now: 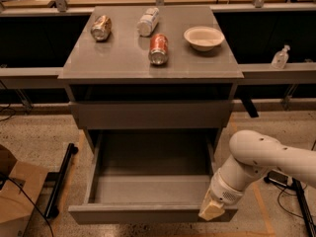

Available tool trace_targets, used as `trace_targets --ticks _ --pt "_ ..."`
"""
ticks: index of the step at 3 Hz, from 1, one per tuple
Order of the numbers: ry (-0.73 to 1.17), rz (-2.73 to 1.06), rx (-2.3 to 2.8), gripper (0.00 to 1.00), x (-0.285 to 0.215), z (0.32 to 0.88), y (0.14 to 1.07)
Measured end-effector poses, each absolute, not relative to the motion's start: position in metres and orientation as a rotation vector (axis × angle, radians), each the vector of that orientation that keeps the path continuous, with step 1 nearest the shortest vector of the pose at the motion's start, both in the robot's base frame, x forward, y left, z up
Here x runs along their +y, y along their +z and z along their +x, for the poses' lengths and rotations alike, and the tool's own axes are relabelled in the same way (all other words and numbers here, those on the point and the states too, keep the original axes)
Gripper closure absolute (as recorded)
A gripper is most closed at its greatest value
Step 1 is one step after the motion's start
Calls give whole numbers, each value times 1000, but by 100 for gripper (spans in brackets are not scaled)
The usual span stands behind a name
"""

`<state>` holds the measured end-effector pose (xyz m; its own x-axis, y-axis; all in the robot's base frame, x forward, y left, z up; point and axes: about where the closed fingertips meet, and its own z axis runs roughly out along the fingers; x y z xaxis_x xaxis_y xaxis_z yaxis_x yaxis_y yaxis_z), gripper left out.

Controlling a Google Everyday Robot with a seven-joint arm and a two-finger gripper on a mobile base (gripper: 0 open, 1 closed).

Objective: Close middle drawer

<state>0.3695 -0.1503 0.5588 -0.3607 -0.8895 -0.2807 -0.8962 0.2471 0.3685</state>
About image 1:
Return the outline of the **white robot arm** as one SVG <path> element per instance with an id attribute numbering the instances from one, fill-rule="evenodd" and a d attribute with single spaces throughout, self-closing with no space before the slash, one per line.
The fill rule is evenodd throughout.
<path id="1" fill-rule="evenodd" d="M 316 152 L 281 144 L 254 130 L 240 130 L 229 140 L 230 155 L 211 177 L 198 216 L 206 221 L 221 216 L 245 190 L 271 169 L 316 187 Z"/>

